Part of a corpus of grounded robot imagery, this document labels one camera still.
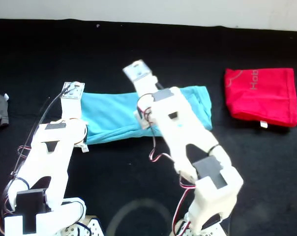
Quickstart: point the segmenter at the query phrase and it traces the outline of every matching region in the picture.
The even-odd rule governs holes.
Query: cable
[[[40,108],[40,110],[39,110],[39,114],[41,114],[42,110],[44,109],[44,107],[45,107],[45,105],[47,104],[47,102],[49,101],[49,99],[50,99],[50,97],[48,97],[48,98],[46,99],[46,101],[44,102],[44,104],[41,106],[41,108]],[[30,139],[31,134],[33,133],[33,131],[34,131],[34,129],[35,129],[36,127],[37,127],[37,124],[36,124],[36,122],[35,122],[35,123],[33,124],[32,128],[31,128],[31,130],[30,130],[30,133],[29,133],[29,135],[28,135],[28,137],[27,137],[27,139],[26,139],[24,145],[23,145],[23,148],[22,148],[22,150],[21,150],[21,152],[20,152],[20,154],[19,154],[19,157],[17,158],[15,167],[14,167],[14,169],[13,169],[13,171],[12,171],[11,174],[13,174],[13,175],[14,175],[14,174],[17,174],[17,173],[16,173],[16,169],[17,169],[17,166],[18,166],[18,164],[19,164],[19,162],[20,162],[21,156],[22,156],[22,154],[23,154],[23,150],[24,150],[24,148],[26,147],[26,145],[27,145],[27,143],[28,143],[28,141],[29,141],[29,139]]]
[[[176,207],[176,211],[175,211],[174,216],[173,216],[172,230],[173,230],[173,234],[174,234],[175,236],[178,236],[178,235],[176,234],[176,232],[175,232],[175,226],[176,226],[176,223],[177,223],[177,215],[178,215],[178,211],[179,211],[179,209],[181,208],[181,205],[182,205],[184,199],[186,198],[186,196],[187,196],[187,194],[188,194],[188,192],[189,192],[190,190],[191,190],[191,188],[187,188],[187,189],[184,191],[184,193],[183,193],[181,199],[180,199],[179,202],[178,202],[178,205],[177,205],[177,207]],[[186,229],[189,227],[189,225],[190,225],[190,222],[187,223],[187,226],[186,226],[185,229],[183,230],[182,234],[180,234],[179,236],[182,236],[182,235],[183,235],[183,233],[186,231]]]
[[[73,84],[74,82],[70,83],[67,87],[65,87],[53,100],[52,102],[48,105],[48,107],[46,108],[44,114],[42,114],[38,125],[40,125],[43,120],[45,119],[47,113],[49,112],[49,110],[51,109],[52,105],[58,100],[58,98],[60,98],[65,92],[67,92],[67,90],[69,89],[69,87]]]
[[[179,185],[181,188],[184,188],[184,189],[195,189],[196,188],[196,185],[195,184],[184,184],[182,183],[182,176],[179,175]]]
[[[156,86],[158,89],[164,89],[164,87],[163,87],[159,82],[157,82],[157,83],[155,84],[155,86]]]
[[[155,150],[156,150],[156,140],[155,140],[155,133],[154,133],[154,130],[153,130],[152,126],[149,125],[149,127],[150,127],[150,129],[152,131],[152,135],[153,135],[153,149],[152,149],[152,151],[150,151],[150,153],[148,155],[150,161],[151,162],[156,162],[162,156],[166,156],[166,157],[168,157],[169,159],[171,159],[173,161],[172,157],[169,154],[167,154],[167,153],[158,154],[155,158],[153,158],[154,153],[155,153]]]
[[[85,228],[86,230],[88,230],[89,232],[89,236],[91,236],[91,230],[89,227],[87,227],[85,224],[82,224],[81,222],[75,222],[75,224],[82,226],[83,228]]]

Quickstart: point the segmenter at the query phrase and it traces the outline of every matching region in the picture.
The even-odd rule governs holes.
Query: red drawstring bag
[[[291,68],[225,71],[226,105],[234,118],[297,125],[297,97]]]

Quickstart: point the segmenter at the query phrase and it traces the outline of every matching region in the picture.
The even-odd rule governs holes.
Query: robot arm
[[[230,215],[243,180],[177,87],[158,90],[157,78],[141,60],[123,71],[140,97],[139,112],[135,115],[142,128],[158,126],[170,149],[175,171],[196,186],[185,218],[193,235],[203,234]],[[200,160],[194,163],[189,160],[189,145],[200,151]],[[208,157],[201,158],[202,152]]]
[[[52,236],[85,217],[83,200],[64,199],[73,148],[82,147],[87,134],[86,123],[80,119],[84,84],[71,85],[64,85],[72,92],[61,97],[62,119],[39,125],[28,157],[8,188],[13,211],[4,218],[7,236]],[[50,181],[38,184],[43,177]]]

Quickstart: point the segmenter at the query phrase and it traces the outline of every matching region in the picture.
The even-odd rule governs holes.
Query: blue towel
[[[211,130],[211,100],[204,86],[180,89],[191,104],[203,126]],[[133,112],[138,101],[136,92],[124,94],[83,93],[82,119],[88,124],[87,145],[107,143],[120,139],[152,136],[151,130],[142,130]],[[156,136],[161,136],[156,126]]]

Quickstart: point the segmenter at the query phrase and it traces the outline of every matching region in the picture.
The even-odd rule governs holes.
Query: black cloth surface
[[[213,133],[245,182],[231,235],[297,235],[297,127],[263,130],[231,118],[223,89],[225,68],[272,67],[294,68],[297,88],[297,32],[0,20],[0,94],[10,96],[10,125],[0,128],[0,196],[16,148],[48,96],[57,95],[65,81],[86,83],[86,92],[133,92],[122,68],[138,59],[164,87],[207,86]],[[47,121],[60,115],[58,102]],[[105,231],[111,227],[108,235],[168,235],[183,190],[169,160],[149,162],[151,145],[151,138],[138,138],[93,145],[89,153],[75,149],[65,196],[84,199],[87,213],[97,215]],[[163,139],[157,145],[168,151]],[[117,222],[111,220],[121,209],[130,213],[114,229]]]

